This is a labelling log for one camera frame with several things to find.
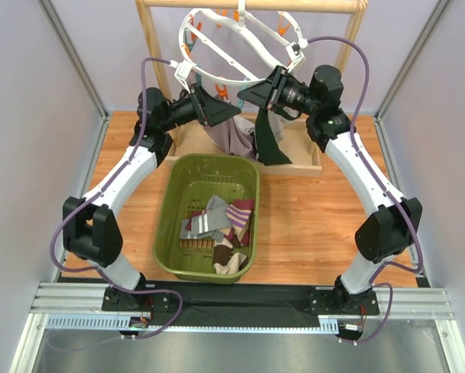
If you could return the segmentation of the white round clip hanger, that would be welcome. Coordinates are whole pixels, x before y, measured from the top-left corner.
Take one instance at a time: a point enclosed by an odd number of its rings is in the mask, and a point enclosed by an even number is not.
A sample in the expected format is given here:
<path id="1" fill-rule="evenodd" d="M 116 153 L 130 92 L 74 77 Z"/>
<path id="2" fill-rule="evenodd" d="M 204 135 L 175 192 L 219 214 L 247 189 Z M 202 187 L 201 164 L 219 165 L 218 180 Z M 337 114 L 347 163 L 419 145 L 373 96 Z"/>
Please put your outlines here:
<path id="1" fill-rule="evenodd" d="M 248 12 L 244 1 L 239 5 L 234 16 L 226 9 L 208 8 L 194 8 L 185 15 L 178 45 L 182 61 L 193 64 L 190 75 L 194 72 L 213 83 L 242 89 L 265 78 L 247 57 L 269 70 L 278 65 L 286 68 L 290 63 L 286 46 L 306 39 L 288 12 L 278 11 L 279 25 L 272 28 Z"/>

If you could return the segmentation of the pink sock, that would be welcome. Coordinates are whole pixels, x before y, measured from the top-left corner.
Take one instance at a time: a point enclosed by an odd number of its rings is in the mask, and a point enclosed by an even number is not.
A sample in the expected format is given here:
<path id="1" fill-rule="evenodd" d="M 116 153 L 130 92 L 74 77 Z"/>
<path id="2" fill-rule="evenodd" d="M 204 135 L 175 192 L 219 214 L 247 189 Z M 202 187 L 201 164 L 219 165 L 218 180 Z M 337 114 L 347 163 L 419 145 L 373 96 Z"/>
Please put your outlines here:
<path id="1" fill-rule="evenodd" d="M 237 115 L 203 129 L 224 154 L 256 159 L 255 125 L 250 120 Z"/>

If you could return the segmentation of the dark green sock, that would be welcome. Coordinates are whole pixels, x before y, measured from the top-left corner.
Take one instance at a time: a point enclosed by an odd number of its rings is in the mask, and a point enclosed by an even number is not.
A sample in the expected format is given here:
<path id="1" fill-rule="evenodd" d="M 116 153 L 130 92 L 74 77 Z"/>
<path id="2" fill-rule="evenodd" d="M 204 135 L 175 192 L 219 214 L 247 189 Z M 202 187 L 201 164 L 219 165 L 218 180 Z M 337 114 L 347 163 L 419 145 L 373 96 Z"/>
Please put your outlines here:
<path id="1" fill-rule="evenodd" d="M 267 110 L 259 108 L 255 120 L 255 143 L 258 160 L 264 166 L 280 166 L 291 164 L 291 160 L 278 146 L 269 124 Z"/>

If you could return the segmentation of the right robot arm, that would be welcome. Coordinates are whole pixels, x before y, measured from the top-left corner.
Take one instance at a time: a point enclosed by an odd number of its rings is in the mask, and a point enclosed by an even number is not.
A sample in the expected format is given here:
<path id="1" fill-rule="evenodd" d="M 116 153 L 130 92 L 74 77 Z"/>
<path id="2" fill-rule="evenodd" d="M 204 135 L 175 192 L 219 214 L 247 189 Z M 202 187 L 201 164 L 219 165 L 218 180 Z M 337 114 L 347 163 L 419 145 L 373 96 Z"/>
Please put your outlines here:
<path id="1" fill-rule="evenodd" d="M 342 74 L 333 66 L 317 67 L 309 84 L 277 66 L 267 78 L 240 90 L 238 98 L 265 110 L 288 108 L 307 115 L 309 137 L 356 192 L 366 220 L 355 233 L 358 253 L 335 282 L 340 298 L 354 299 L 367 293 L 384 267 L 415 242 L 422 204 L 406 198 L 371 159 L 340 107 L 343 89 Z"/>

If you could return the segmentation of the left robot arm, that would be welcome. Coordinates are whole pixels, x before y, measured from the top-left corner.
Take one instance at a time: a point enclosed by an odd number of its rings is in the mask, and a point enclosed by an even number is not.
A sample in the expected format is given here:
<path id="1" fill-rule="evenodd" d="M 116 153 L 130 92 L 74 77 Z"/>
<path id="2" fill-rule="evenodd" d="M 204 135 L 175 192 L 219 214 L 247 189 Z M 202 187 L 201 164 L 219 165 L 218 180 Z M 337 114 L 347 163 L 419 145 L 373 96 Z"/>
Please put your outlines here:
<path id="1" fill-rule="evenodd" d="M 235 105 L 210 95 L 194 83 L 177 100 L 155 87 L 138 96 L 138 120 L 121 160 L 100 184 L 83 197 L 63 205 L 64 248 L 90 264 L 121 294 L 147 295 L 145 279 L 122 253 L 123 237 L 117 216 L 139 184 L 165 160 L 173 144 L 171 130 L 196 121 L 214 127 L 241 112 Z"/>

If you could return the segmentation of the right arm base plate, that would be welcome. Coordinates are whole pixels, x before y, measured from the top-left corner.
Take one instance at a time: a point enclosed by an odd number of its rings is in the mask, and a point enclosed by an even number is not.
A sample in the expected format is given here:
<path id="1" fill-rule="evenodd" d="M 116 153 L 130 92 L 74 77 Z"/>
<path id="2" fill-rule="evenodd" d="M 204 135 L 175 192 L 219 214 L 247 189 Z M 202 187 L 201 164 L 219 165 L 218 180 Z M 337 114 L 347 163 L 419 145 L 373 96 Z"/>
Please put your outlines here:
<path id="1" fill-rule="evenodd" d="M 373 290 L 351 295 L 331 287 L 311 287 L 308 291 L 309 308 L 315 315 L 379 315 L 377 295 Z"/>

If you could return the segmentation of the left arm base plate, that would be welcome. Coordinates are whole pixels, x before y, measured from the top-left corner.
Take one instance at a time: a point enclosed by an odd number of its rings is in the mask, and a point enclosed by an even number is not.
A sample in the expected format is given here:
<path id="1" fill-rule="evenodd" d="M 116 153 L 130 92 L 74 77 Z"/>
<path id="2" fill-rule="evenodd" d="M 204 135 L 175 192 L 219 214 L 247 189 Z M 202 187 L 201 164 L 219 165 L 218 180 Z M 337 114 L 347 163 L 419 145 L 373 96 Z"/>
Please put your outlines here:
<path id="1" fill-rule="evenodd" d="M 115 288 L 105 290 L 101 306 L 106 312 L 173 312 L 178 307 L 177 296 L 168 292 L 134 295 Z"/>

